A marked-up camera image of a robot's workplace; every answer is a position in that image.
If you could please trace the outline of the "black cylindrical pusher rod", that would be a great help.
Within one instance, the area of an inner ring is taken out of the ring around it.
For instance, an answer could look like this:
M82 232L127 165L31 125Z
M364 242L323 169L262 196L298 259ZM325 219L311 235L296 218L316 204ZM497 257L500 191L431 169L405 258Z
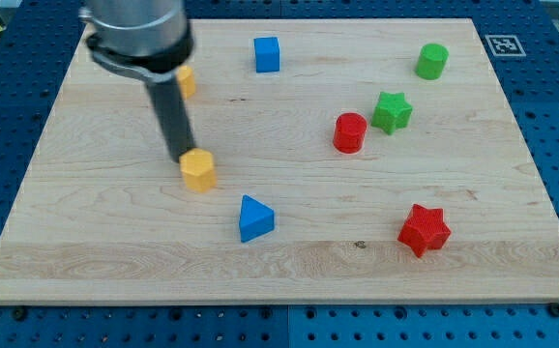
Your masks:
M195 147L191 123L175 77L146 83L146 90L158 119L166 149L174 162Z

